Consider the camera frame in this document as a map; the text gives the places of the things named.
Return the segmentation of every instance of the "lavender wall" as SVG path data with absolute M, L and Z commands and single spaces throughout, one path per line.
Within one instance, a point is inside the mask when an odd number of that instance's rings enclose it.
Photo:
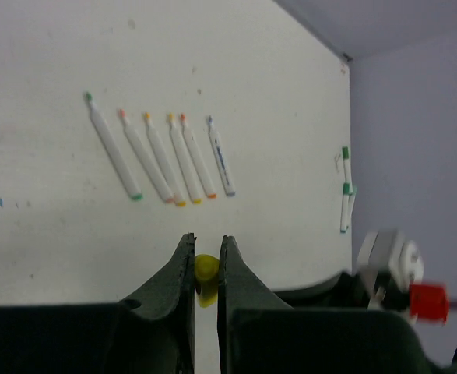
M 425 279 L 457 297 L 457 32 L 351 66 L 353 257 L 371 229 L 418 242 Z M 450 362 L 457 314 L 418 323 L 431 358 Z
M 373 56 L 457 30 L 457 0 L 274 0 L 333 51 Z

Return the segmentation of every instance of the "marker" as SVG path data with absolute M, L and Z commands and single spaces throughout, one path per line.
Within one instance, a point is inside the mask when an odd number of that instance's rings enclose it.
M 214 157 L 216 158 L 216 163 L 218 164 L 218 169 L 220 170 L 221 180 L 223 181 L 225 193 L 227 194 L 227 196 L 234 196 L 234 180 L 231 178 L 230 168 L 228 167 L 227 159 L 224 157 L 222 151 L 220 134 L 214 128 L 213 118 L 211 116 L 207 118 L 207 123 L 209 124 L 209 138 L 211 139 Z
M 176 125 L 176 121 L 174 120 L 172 113 L 169 114 L 169 123 L 171 124 L 170 136 L 173 141 L 174 152 L 176 152 L 176 157 L 178 158 L 178 163 L 180 164 L 183 179 L 187 185 L 190 200 L 194 204 L 200 204 L 202 202 L 200 188 L 197 184 L 197 179 L 195 179 L 192 166 L 188 163 L 188 151 L 183 140 L 183 135 L 181 134 L 181 130 Z
M 353 186 L 353 195 L 350 196 L 348 204 L 347 204 L 347 209 L 350 212 L 350 222 L 348 225 L 351 225 L 351 222 L 353 221 L 353 208 L 354 208 L 354 200 L 356 200 L 356 194 L 358 192 L 358 187 L 356 185 Z
M 210 255 L 195 257 L 195 291 L 197 301 L 203 308 L 214 304 L 218 300 L 218 273 L 220 261 Z
M 125 159 L 123 158 L 121 151 L 119 150 L 118 145 L 112 136 L 109 125 L 95 105 L 95 101 L 93 100 L 91 93 L 86 92 L 85 96 L 86 100 L 88 101 L 88 105 L 90 106 L 91 122 L 97 130 L 98 135 L 104 144 L 105 150 L 109 154 L 116 172 L 119 174 L 119 177 L 122 180 L 122 184 L 133 200 L 141 200 L 143 198 L 142 190 L 139 188 L 135 177 L 129 170 L 129 166 L 125 163 Z
M 199 175 L 199 179 L 202 183 L 202 187 L 204 188 L 204 192 L 210 199 L 215 199 L 216 190 L 214 189 L 213 180 L 207 171 L 206 163 L 204 162 L 204 159 L 200 153 L 199 145 L 195 141 L 194 133 L 188 126 L 187 119 L 183 113 L 181 113 L 181 123 L 183 124 L 183 137 L 187 143 L 187 148 L 190 152 L 190 156 L 192 156 L 192 160 L 194 161 L 195 170 Z
M 350 185 L 350 193 L 353 193 L 353 179 L 351 178 L 351 159 L 350 148 L 343 146 L 343 162 L 344 162 L 344 178 L 346 183 Z
M 340 232 L 343 234 L 347 231 L 350 220 L 350 210 L 349 210 L 349 200 L 350 200 L 350 185 L 349 183 L 343 184 L 343 206 L 340 214 Z
M 174 176 L 173 168 L 171 167 L 171 162 L 169 162 L 169 159 L 167 158 L 163 141 L 161 140 L 159 133 L 157 132 L 157 129 L 154 127 L 149 113 L 145 113 L 143 115 L 143 118 L 145 119 L 145 123 L 147 125 L 147 136 L 149 137 L 153 154 L 156 156 L 159 168 L 164 174 L 164 179 L 166 179 L 167 184 L 173 192 L 174 203 L 177 206 L 185 206 L 185 198 L 183 197 L 181 190 L 178 188 L 178 183 L 176 182 L 176 177 Z
M 138 131 L 135 126 L 133 126 L 128 117 L 126 116 L 125 111 L 122 109 L 119 111 L 119 116 L 123 121 L 125 126 L 125 134 L 128 138 L 129 143 L 132 145 L 133 150 L 146 173 L 150 177 L 154 187 L 159 193 L 159 196 L 166 203 L 172 203 L 174 200 L 173 193 L 169 188 L 169 185 L 166 183 L 166 179 L 160 172 L 159 168 L 153 163 L 152 156 L 143 146 L 143 142 L 138 134 Z

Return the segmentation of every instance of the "white marker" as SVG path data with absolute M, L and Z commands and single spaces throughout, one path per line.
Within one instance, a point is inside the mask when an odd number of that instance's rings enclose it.
M 353 193 L 353 179 L 351 178 L 351 159 L 350 149 L 348 146 L 343 146 L 343 162 L 344 162 L 344 178 L 346 183 L 350 185 L 350 192 Z
M 349 183 L 343 184 L 343 206 L 340 214 L 340 232 L 343 234 L 347 231 L 350 224 L 350 185 Z
M 171 167 L 171 162 L 166 155 L 166 150 L 162 140 L 160 139 L 157 129 L 150 119 L 149 113 L 143 115 L 145 123 L 147 124 L 147 136 L 149 137 L 150 145 L 152 146 L 153 154 L 156 155 L 157 163 L 159 164 L 160 170 L 164 174 L 167 184 L 169 185 L 171 191 L 173 192 L 174 202 L 178 206 L 185 206 L 185 198 L 178 188 L 178 183 L 176 182 L 176 177 L 174 176 L 173 168 Z
M 130 123 L 125 111 L 122 109 L 119 111 L 119 116 L 125 125 L 126 137 L 132 145 L 132 148 L 135 151 L 136 156 L 140 160 L 140 163 L 142 164 L 146 173 L 152 180 L 152 183 L 158 191 L 160 198 L 166 203 L 172 203 L 174 200 L 173 193 L 169 188 L 169 185 L 167 185 L 166 179 L 164 179 L 164 176 L 160 172 L 159 168 L 153 163 L 152 156 L 143 146 L 143 142 L 140 139 L 140 135 L 138 134 L 136 127 Z
M 93 122 L 95 129 L 97 129 L 98 135 L 100 136 L 100 139 L 102 140 L 102 143 L 104 144 L 104 147 L 122 180 L 122 184 L 125 186 L 126 192 L 133 200 L 141 200 L 143 198 L 142 191 L 140 190 L 135 177 L 129 170 L 129 166 L 125 163 L 125 159 L 123 158 L 121 151 L 112 136 L 109 125 L 95 105 L 91 93 L 86 93 L 86 99 L 88 100 L 88 105 L 90 106 L 91 122 Z
M 214 157 L 216 163 L 218 163 L 218 169 L 220 169 L 221 180 L 225 188 L 227 196 L 235 195 L 234 180 L 231 178 L 230 168 L 228 167 L 227 159 L 224 158 L 224 154 L 221 146 L 220 134 L 214 128 L 213 119 L 211 116 L 207 118 L 209 124 L 209 138 L 211 139 L 211 145 L 213 146 Z
M 347 206 L 348 206 L 347 209 L 350 212 L 350 222 L 348 223 L 348 225 L 351 225 L 351 222 L 353 221 L 354 200 L 356 200 L 357 192 L 358 192 L 358 187 L 354 185 L 353 186 L 353 195 L 350 196 L 349 202 L 347 204 Z
M 215 199 L 216 190 L 214 189 L 213 180 L 207 171 L 206 163 L 200 153 L 199 145 L 195 141 L 194 133 L 188 126 L 187 119 L 183 113 L 181 114 L 181 123 L 183 124 L 183 137 L 185 138 L 185 143 L 187 143 L 190 156 L 192 156 L 192 160 L 194 161 L 195 170 L 197 170 L 204 192 L 210 199 Z
M 181 173 L 183 173 L 183 178 L 185 180 L 185 184 L 187 185 L 190 200 L 194 204 L 200 204 L 202 202 L 200 188 L 197 184 L 197 179 L 194 176 L 192 166 L 188 163 L 188 151 L 183 140 L 183 135 L 181 134 L 181 130 L 176 125 L 172 113 L 169 114 L 169 123 L 171 124 L 171 140 L 173 141 L 174 151 L 176 152 L 176 157 L 178 158 L 178 163 L 180 164 Z

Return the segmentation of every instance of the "white wall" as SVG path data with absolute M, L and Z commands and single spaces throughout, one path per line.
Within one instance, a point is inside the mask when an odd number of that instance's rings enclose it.
M 354 61 L 351 97 L 353 257 L 369 230 L 401 228 L 426 280 L 457 297 L 457 32 Z M 431 358 L 451 361 L 457 314 L 417 331 Z

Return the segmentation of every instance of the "yellow object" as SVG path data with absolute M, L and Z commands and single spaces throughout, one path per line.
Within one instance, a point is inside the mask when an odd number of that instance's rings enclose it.
M 218 299 L 218 272 L 220 261 L 210 255 L 195 257 L 195 290 L 197 301 L 203 308 L 214 304 Z

